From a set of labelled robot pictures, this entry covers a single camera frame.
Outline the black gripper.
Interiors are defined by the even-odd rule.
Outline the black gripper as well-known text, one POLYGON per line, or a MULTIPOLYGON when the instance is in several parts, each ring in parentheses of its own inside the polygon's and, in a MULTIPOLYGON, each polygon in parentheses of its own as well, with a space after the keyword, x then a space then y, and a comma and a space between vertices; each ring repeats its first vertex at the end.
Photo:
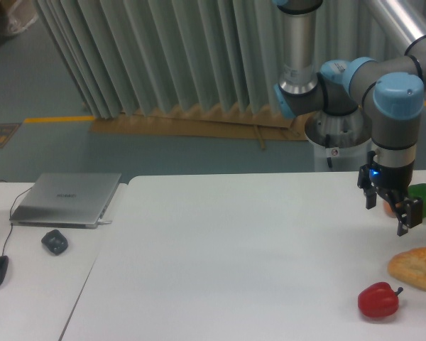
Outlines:
POLYGON ((357 186, 364 192, 367 210, 376 206, 378 195, 389 204, 398 220, 397 235, 401 237, 423 221, 422 199, 407 197, 414 163, 393 168, 383 166, 376 161, 376 152, 369 151, 366 155, 366 163, 359 169, 357 186))

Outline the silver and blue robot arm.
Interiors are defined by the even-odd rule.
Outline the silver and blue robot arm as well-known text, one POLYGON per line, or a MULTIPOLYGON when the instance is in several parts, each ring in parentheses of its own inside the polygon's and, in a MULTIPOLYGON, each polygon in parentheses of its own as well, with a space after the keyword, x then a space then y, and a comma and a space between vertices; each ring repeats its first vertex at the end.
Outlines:
POLYGON ((309 112, 365 116, 371 141, 357 185, 366 208, 384 199, 398 219, 398 235, 422 222, 422 199, 410 198, 420 115, 426 93, 426 19, 406 1, 367 1, 399 58, 330 60, 313 68, 316 12, 320 1, 277 1, 285 30, 284 65, 274 90, 289 119, 309 112))

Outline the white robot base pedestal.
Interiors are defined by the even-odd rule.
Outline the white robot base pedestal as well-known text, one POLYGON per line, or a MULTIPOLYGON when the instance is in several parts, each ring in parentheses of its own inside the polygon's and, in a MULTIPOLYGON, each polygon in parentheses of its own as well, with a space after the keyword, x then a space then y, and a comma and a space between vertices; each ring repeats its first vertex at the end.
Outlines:
POLYGON ((305 123, 305 135, 317 172, 357 171, 371 148, 371 122, 359 108, 342 116, 315 112, 305 123))

